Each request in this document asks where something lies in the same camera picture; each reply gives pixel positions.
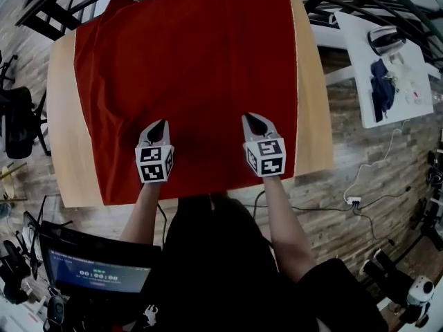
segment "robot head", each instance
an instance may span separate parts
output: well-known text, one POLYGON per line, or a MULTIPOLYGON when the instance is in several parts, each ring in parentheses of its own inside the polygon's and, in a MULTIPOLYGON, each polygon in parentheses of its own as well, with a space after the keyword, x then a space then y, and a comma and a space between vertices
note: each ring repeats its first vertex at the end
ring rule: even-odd
POLYGON ((415 306, 424 306, 434 295, 434 284, 425 276, 417 277, 409 288, 408 303, 415 306))

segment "computer screen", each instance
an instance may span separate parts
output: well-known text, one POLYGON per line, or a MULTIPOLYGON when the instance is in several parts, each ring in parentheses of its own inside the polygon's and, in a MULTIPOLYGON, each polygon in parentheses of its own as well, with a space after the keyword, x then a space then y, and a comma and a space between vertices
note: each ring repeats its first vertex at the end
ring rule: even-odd
POLYGON ((151 268, 117 266, 89 261, 49 250, 55 282, 63 282, 103 291, 139 293, 151 268))

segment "person's left arm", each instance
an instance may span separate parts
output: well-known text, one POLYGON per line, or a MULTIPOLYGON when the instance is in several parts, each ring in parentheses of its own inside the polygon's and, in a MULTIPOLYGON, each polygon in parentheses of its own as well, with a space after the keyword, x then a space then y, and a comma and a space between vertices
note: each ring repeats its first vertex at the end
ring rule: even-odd
POLYGON ((146 183, 132 210, 125 229, 120 236, 121 241, 154 243, 155 216, 160 197, 160 183, 146 183))

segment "red cloth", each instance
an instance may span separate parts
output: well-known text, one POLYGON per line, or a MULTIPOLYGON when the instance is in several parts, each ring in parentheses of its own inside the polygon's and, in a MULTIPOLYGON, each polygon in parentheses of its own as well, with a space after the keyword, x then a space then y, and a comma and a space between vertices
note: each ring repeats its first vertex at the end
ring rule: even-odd
POLYGON ((77 29, 75 75, 103 203, 134 203, 134 148, 165 118, 174 167, 161 198, 261 182, 246 164, 241 115, 270 119, 296 146, 296 56, 290 0, 111 0, 77 29))

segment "wooden floor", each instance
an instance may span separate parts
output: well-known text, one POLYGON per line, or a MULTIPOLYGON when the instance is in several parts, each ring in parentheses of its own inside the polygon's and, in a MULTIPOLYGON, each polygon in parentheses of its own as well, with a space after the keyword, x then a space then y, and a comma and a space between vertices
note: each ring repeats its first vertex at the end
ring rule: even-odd
MULTIPOLYGON (((38 102, 46 85, 51 41, 26 27, 15 27, 22 1, 8 0, 0 8, 0 50, 5 59, 12 54, 18 54, 19 59, 12 70, 17 79, 14 86, 27 86, 34 101, 38 102)), ((347 53, 343 51, 321 49, 320 56, 325 71, 350 64, 347 53)), ((433 84, 434 89, 439 87, 439 84, 433 84)), ((290 201, 299 208, 347 208, 343 201, 343 192, 354 181, 359 165, 383 158, 393 129, 402 126, 402 123, 397 123, 375 129, 363 129, 353 82, 329 87, 328 96, 336 169, 286 181, 285 186, 290 201)), ((364 211, 364 214, 370 216, 374 222, 375 234, 378 237, 389 236, 396 242, 395 247, 390 246, 386 240, 374 240, 369 221, 354 216, 352 211, 296 210, 303 228, 311 239, 312 249, 319 262, 339 257, 351 272, 357 275, 360 265, 376 247, 384 247, 391 257, 396 258, 415 240, 419 233, 418 230, 410 230, 409 219, 413 215, 417 200, 430 194, 425 182, 428 169, 426 155, 438 145, 442 114, 442 106, 438 105, 434 114, 406 122, 403 133, 395 134, 392 151, 386 161, 372 169, 364 169, 358 184, 349 192, 350 195, 361 196, 362 205, 365 205, 381 195, 400 194, 407 186, 412 187, 407 194, 396 199, 383 199, 364 211)), ((0 153, 0 165, 10 162, 4 153, 0 153)), ((18 193, 26 195, 28 201, 16 205, 8 221, 5 219, 0 221, 0 241, 11 239, 11 229, 20 229, 24 210, 34 215, 38 214, 45 194, 54 196, 47 200, 44 220, 57 223, 72 220, 73 227, 77 230, 109 238, 119 237, 129 218, 132 205, 66 209, 57 196, 59 191, 51 158, 43 154, 38 143, 26 162, 28 165, 16 175, 15 182, 18 193)), ((252 205, 255 195, 260 190, 260 187, 247 191, 239 190, 231 195, 239 198, 244 204, 252 205)), ((174 200, 161 204, 169 222, 174 216, 176 204, 174 200)), ((265 204, 264 198, 259 204, 265 204)), ((257 211, 257 223, 263 233, 268 235, 266 208, 257 211)), ((161 242, 162 228, 163 219, 158 215, 155 238, 157 243, 161 242)), ((424 246, 422 250, 426 251, 423 254, 428 255, 429 262, 443 255, 432 250, 430 245, 424 246)), ((441 272, 443 261, 439 262, 441 262, 439 268, 441 272)), ((420 267, 423 271, 418 272, 416 267, 414 274, 426 270, 426 264, 420 267)), ((45 283, 41 279, 37 285, 29 279, 29 284, 35 287, 37 295, 45 293, 45 283)), ((372 292, 374 296, 380 298, 376 289, 372 289, 372 292)))

